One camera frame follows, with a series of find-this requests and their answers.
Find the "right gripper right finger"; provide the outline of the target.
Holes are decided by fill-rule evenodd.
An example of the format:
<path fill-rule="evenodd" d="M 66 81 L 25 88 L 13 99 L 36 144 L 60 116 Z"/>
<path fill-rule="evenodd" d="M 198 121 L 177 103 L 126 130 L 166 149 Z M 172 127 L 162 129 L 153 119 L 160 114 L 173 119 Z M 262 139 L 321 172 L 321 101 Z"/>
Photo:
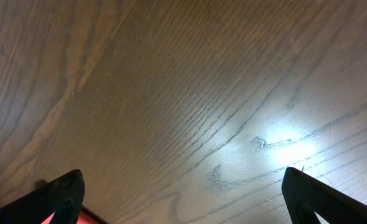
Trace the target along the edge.
<path fill-rule="evenodd" d="M 282 194 L 292 223 L 367 223 L 367 205 L 304 172 L 288 167 Z"/>

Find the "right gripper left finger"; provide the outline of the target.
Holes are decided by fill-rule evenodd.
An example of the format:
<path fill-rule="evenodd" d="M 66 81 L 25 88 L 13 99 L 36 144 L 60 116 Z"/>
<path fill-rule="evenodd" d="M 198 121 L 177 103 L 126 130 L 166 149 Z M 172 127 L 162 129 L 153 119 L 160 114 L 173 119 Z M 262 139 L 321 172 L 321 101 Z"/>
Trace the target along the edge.
<path fill-rule="evenodd" d="M 74 169 L 0 208 L 0 224 L 38 224 L 48 217 L 51 223 L 76 223 L 84 196 L 83 175 Z"/>

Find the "red printed t-shirt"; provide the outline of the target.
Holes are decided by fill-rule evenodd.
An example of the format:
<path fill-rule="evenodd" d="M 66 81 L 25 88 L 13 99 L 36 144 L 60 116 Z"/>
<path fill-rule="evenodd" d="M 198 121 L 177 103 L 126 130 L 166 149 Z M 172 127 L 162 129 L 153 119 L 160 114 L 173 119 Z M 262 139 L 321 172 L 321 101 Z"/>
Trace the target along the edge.
<path fill-rule="evenodd" d="M 89 211 L 82 210 L 79 214 L 77 224 L 102 224 L 105 223 L 101 218 L 90 213 Z"/>

